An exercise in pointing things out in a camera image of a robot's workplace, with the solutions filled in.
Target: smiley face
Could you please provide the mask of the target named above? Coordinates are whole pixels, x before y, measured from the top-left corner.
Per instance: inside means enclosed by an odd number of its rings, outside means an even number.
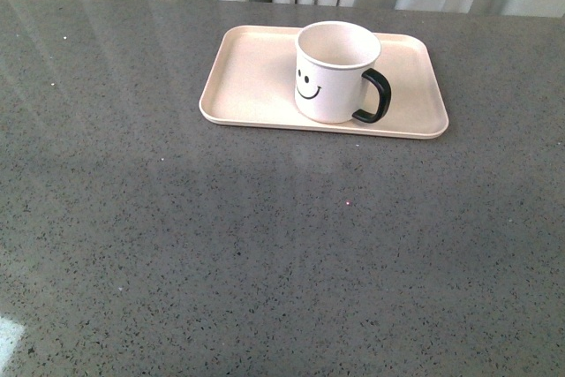
[[[298,83],[300,83],[300,86],[302,86],[302,89],[303,89],[303,91],[305,91],[306,94],[313,93],[314,90],[315,90],[315,93],[312,94],[312,95],[302,94],[302,92],[300,91],[300,88],[298,88]],[[298,94],[300,94],[303,98],[310,100],[310,99],[313,99],[314,97],[316,97],[318,94],[320,94],[320,90],[321,90],[321,87],[313,84],[310,81],[310,78],[307,75],[303,76],[302,71],[298,68],[298,76],[297,76],[297,91],[298,91]]]

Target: tray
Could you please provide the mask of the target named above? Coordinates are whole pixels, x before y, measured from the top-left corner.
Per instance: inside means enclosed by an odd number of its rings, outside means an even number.
[[[406,139],[432,139],[448,128],[448,114],[426,46],[401,34],[376,33],[382,52],[374,68],[387,77],[392,88],[392,102],[384,118],[374,124],[354,119],[322,124],[303,116],[294,102],[294,39],[299,30],[274,26],[230,29],[200,97],[202,115],[224,125]],[[376,91],[368,93],[364,109],[376,110],[377,98]]]

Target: black mug handle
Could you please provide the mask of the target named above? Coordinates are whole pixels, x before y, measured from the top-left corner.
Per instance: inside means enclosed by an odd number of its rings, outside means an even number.
[[[377,87],[377,90],[379,91],[379,108],[377,108],[377,112],[374,114],[367,112],[366,110],[358,109],[356,112],[353,112],[353,117],[359,121],[363,121],[364,123],[376,123],[385,116],[388,111],[388,107],[390,106],[390,98],[392,95],[390,84],[384,75],[375,71],[373,68],[369,68],[363,72],[361,77],[368,79],[375,87]]]

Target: gray countertop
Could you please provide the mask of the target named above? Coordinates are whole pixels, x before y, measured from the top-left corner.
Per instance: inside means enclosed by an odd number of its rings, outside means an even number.
[[[447,131],[200,114],[227,30],[325,19],[423,41]],[[564,57],[560,19],[0,0],[4,375],[564,375]]]

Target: mug rim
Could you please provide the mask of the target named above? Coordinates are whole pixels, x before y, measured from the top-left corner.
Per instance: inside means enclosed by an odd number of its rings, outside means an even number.
[[[371,35],[374,38],[375,41],[375,47],[377,48],[375,53],[373,54],[373,56],[371,57],[370,60],[366,60],[364,62],[360,62],[357,64],[332,64],[329,62],[325,62],[325,61],[321,61],[319,59],[316,59],[315,57],[312,57],[310,55],[308,55],[300,46],[300,38],[301,36],[303,36],[303,34],[305,34],[307,31],[311,30],[312,28],[315,28],[317,26],[346,26],[349,28],[355,28],[356,31],[359,31],[361,33],[365,33],[365,35]],[[358,24],[354,24],[352,22],[347,22],[347,21],[335,21],[335,20],[330,20],[330,21],[319,21],[319,22],[314,22],[308,26],[303,27],[299,32],[298,35],[295,39],[295,45],[296,45],[296,49],[297,52],[300,53],[302,56],[305,57],[306,60],[308,60],[309,62],[316,64],[318,66],[324,67],[324,68],[328,68],[331,70],[356,70],[359,68],[365,68],[367,66],[370,66],[374,63],[374,61],[377,60],[377,58],[380,56],[380,53],[382,51],[382,45],[380,43],[379,38],[371,31],[369,31],[368,29],[366,29],[363,26],[360,26]]]

